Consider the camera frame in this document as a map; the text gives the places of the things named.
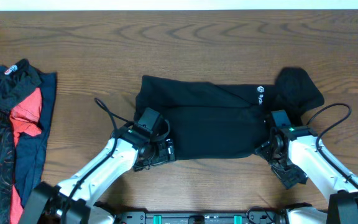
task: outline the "logo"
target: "logo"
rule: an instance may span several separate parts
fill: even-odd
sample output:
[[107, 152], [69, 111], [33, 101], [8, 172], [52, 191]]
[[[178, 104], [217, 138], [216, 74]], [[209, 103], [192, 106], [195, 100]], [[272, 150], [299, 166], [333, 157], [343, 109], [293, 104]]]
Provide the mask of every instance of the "logo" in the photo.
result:
[[258, 87], [258, 92], [259, 93], [263, 93], [265, 91], [265, 88], [263, 88], [262, 86]]
[[263, 103], [263, 98], [264, 98], [264, 95], [263, 95], [263, 94], [259, 95], [259, 105], [262, 105], [262, 103]]
[[5, 75], [9, 75], [10, 73], [12, 72], [16, 72], [17, 71], [17, 65], [12, 65], [10, 68], [8, 68], [6, 71], [5, 71]]

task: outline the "black cable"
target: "black cable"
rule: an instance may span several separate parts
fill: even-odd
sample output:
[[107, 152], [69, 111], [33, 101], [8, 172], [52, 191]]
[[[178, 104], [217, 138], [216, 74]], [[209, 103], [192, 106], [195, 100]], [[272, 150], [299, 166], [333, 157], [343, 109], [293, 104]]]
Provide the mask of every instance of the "black cable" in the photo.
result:
[[270, 219], [270, 221], [272, 221], [271, 223], [274, 223], [274, 219], [273, 219], [272, 217], [270, 217], [270, 215], [266, 212], [266, 210], [265, 210], [264, 208], [262, 208], [262, 207], [260, 207], [260, 206], [252, 206], [252, 207], [250, 207], [250, 209], [248, 209], [248, 211], [247, 211], [247, 213], [246, 213], [246, 218], [248, 218], [248, 220], [251, 222], [251, 224], [254, 224], [255, 222], [253, 222], [253, 221], [249, 218], [249, 212], [250, 212], [251, 210], [254, 210], [255, 208], [259, 208], [259, 209], [261, 209], [263, 212], [265, 212], [267, 218]]
[[325, 111], [328, 108], [331, 108], [333, 106], [345, 106], [348, 109], [347, 114], [345, 115], [345, 117], [343, 117], [342, 119], [340, 119], [339, 121], [335, 122], [333, 125], [331, 125], [330, 127], [328, 127], [327, 129], [325, 129], [316, 139], [316, 149], [317, 151], [321, 154], [321, 156], [334, 168], [336, 169], [349, 183], [351, 183], [357, 190], [358, 190], [358, 184], [352, 180], [352, 176], [351, 175], [347, 175], [345, 172], [343, 172], [321, 149], [322, 147], [319, 145], [320, 139], [332, 128], [335, 128], [337, 125], [339, 125], [340, 123], [342, 123], [344, 120], [346, 120], [352, 113], [352, 108], [345, 104], [345, 103], [333, 103], [331, 105], [328, 105], [326, 107], [324, 107], [323, 109], [319, 110], [316, 114], [314, 114], [310, 120], [307, 122], [306, 125], [310, 124], [315, 117], [317, 117], [317, 115], [319, 115], [321, 112]]
[[[116, 121], [114, 120], [114, 117], [121, 119], [123, 121], [125, 121], [127, 124], [132, 124], [132, 122], [128, 121], [127, 119], [124, 119], [118, 115], [115, 115], [114, 113], [112, 113], [109, 108], [103, 103], [103, 101], [101, 101], [98, 98], [95, 98], [94, 101], [96, 102], [96, 104], [102, 108], [105, 112], [107, 112], [107, 114], [110, 116], [111, 122], [112, 122], [112, 126], [114, 128], [114, 133], [117, 133], [118, 128], [117, 128], [117, 124]], [[116, 134], [114, 136], [114, 144], [112, 146], [112, 149], [110, 150], [109, 154], [103, 158], [100, 162], [98, 162], [91, 170], [89, 170], [79, 181], [77, 181], [77, 183], [75, 184], [75, 186], [73, 187], [73, 190], [71, 190], [68, 198], [67, 198], [67, 203], [65, 204], [65, 206], [63, 206], [62, 208], [62, 217], [61, 217], [61, 221], [62, 223], [65, 223], [65, 219], [66, 219], [66, 213], [67, 210], [69, 208], [70, 202], [75, 194], [75, 192], [81, 187], [81, 184], [86, 180], [86, 178], [88, 178], [97, 168], [99, 168], [99, 166], [101, 164], [103, 164], [104, 162], [106, 162], [114, 153], [114, 151], [116, 150], [117, 147], [117, 142], [118, 142], [118, 135]]]

